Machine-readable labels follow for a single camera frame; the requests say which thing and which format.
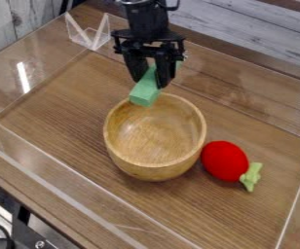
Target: wooden bowl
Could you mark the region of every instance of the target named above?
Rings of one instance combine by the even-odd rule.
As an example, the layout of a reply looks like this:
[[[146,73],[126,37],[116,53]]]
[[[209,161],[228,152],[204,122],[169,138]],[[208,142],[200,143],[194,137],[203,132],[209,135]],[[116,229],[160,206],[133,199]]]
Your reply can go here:
[[[207,121],[188,100],[162,93],[149,108],[124,100],[109,113],[104,135],[120,169],[141,180],[165,181],[197,161]]]

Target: red strawberry toy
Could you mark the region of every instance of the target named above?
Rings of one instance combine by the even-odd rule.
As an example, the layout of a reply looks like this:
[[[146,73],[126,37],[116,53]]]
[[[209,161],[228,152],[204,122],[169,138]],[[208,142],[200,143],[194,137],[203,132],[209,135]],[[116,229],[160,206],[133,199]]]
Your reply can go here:
[[[244,151],[227,141],[209,143],[201,154],[201,161],[207,170],[219,179],[228,182],[240,181],[249,192],[253,192],[255,185],[261,179],[260,170],[263,164],[249,164]]]

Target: plush strawberry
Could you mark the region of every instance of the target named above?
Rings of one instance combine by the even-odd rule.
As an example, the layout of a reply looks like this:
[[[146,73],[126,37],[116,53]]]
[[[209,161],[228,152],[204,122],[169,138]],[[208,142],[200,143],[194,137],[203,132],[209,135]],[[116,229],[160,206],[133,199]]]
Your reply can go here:
[[[243,182],[249,192],[261,179],[263,164],[249,163],[244,151],[227,141],[209,143],[201,154],[201,161],[209,173],[228,182]]]

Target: robotic arm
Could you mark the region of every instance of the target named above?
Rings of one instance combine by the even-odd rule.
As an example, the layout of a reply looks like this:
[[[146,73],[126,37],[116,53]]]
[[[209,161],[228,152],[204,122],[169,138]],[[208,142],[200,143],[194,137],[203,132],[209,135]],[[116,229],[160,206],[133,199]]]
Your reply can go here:
[[[138,82],[149,69],[148,57],[157,64],[157,87],[162,89],[176,77],[176,62],[185,60],[185,38],[169,30],[169,11],[166,0],[122,0],[129,29],[113,31],[116,53],[125,57],[132,78]]]

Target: bowl rim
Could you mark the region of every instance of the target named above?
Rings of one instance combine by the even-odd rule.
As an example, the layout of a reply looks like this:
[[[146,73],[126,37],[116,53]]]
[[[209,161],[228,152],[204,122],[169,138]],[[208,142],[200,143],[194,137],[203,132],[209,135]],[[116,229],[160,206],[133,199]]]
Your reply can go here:
[[[185,104],[189,105],[189,107],[192,107],[193,111],[196,112],[197,114],[197,117],[201,121],[201,135],[200,135],[200,139],[198,139],[198,142],[197,142],[197,145],[193,147],[193,149],[189,151],[189,153],[184,156],[181,156],[180,158],[172,160],[172,161],[166,161],[166,162],[161,162],[161,163],[146,163],[146,162],[138,162],[138,161],[132,161],[129,160],[124,155],[122,153],[116,149],[116,147],[113,146],[113,143],[109,139],[109,131],[108,131],[108,126],[109,126],[109,120],[113,116],[113,114],[116,113],[116,111],[125,105],[129,103],[129,98],[126,98],[125,100],[122,100],[120,102],[120,104],[112,109],[112,111],[109,112],[109,115],[106,117],[106,120],[105,120],[105,125],[104,125],[104,137],[105,137],[105,142],[106,142],[106,147],[108,149],[110,149],[113,151],[113,153],[116,154],[116,156],[122,159],[125,162],[133,164],[133,165],[137,165],[140,167],[144,167],[144,168],[161,168],[161,167],[168,167],[168,166],[173,166],[176,164],[180,164],[182,163],[184,161],[186,161],[189,158],[193,157],[193,155],[197,153],[198,150],[203,149],[204,145],[205,145],[205,141],[207,141],[207,133],[208,133],[208,125],[207,125],[207,119],[205,119],[205,116],[203,114],[203,112],[200,111],[200,109],[196,107],[196,105],[189,101],[186,100],[184,97],[180,97],[174,94],[170,94],[170,93],[161,93],[161,95],[165,95],[165,96],[169,96],[169,97],[173,97],[176,99],[178,99],[180,101],[185,102]]]

